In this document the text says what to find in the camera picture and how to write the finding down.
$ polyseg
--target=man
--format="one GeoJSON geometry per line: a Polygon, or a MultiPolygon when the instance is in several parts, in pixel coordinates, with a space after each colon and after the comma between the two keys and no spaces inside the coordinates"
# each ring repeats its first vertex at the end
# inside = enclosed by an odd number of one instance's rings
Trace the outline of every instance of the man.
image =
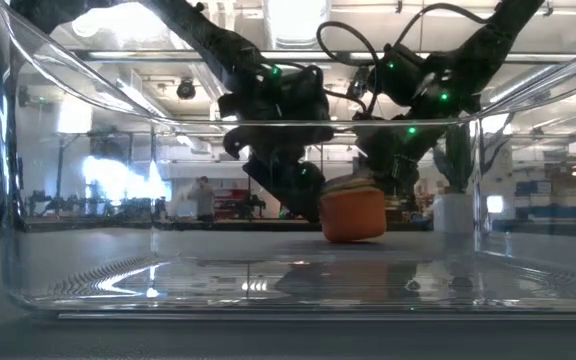
{"type": "Polygon", "coordinates": [[[215,193],[208,184],[208,178],[202,176],[197,185],[190,191],[188,198],[197,202],[197,220],[213,222],[215,219],[214,200],[215,193]]]}

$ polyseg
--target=clear plastic bin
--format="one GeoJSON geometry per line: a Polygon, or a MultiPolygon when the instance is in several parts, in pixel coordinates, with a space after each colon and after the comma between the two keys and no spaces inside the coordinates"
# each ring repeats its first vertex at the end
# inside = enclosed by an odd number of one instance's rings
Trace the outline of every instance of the clear plastic bin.
{"type": "MultiPolygon", "coordinates": [[[[291,45],[281,18],[301,15],[275,1],[211,2],[204,15],[279,75],[314,62],[346,93],[356,70],[303,51],[308,34],[291,45]],[[283,31],[265,33],[269,19],[283,31]]],[[[539,10],[471,115],[353,121],[359,106],[328,97],[328,121],[242,121],[220,116],[224,87],[155,15],[180,17],[184,1],[80,2],[0,0],[0,237],[18,305],[62,317],[576,312],[576,7],[539,10]],[[228,148],[239,133],[255,149],[228,148]],[[406,176],[384,188],[397,164],[406,176]]],[[[321,3],[308,10],[320,22],[348,22],[377,48],[420,10],[321,3]]],[[[447,51],[479,26],[439,11],[404,44],[447,51]]],[[[325,35],[370,59],[348,34],[325,35]]],[[[408,110],[376,105],[385,118],[408,110]]]]}

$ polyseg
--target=white pot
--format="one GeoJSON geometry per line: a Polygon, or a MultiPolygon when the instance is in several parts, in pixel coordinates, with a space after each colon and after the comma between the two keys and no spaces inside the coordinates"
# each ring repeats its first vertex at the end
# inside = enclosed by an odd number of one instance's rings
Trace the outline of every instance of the white pot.
{"type": "Polygon", "coordinates": [[[470,234],[474,230],[473,198],[468,194],[436,195],[433,204],[435,231],[470,234]]]}

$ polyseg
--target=gray table surface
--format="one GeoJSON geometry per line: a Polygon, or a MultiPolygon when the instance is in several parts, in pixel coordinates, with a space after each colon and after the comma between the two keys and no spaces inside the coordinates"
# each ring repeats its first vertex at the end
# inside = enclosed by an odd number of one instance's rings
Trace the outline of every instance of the gray table surface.
{"type": "Polygon", "coordinates": [[[576,322],[54,322],[10,304],[0,279],[0,359],[439,357],[576,359],[576,322]]]}

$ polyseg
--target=orange cup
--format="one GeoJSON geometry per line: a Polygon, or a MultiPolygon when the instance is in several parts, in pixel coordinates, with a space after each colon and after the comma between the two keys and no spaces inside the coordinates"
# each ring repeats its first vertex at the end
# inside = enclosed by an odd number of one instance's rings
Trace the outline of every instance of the orange cup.
{"type": "Polygon", "coordinates": [[[326,239],[357,242],[386,232],[384,193],[372,186],[340,189],[320,198],[319,217],[326,239]]]}

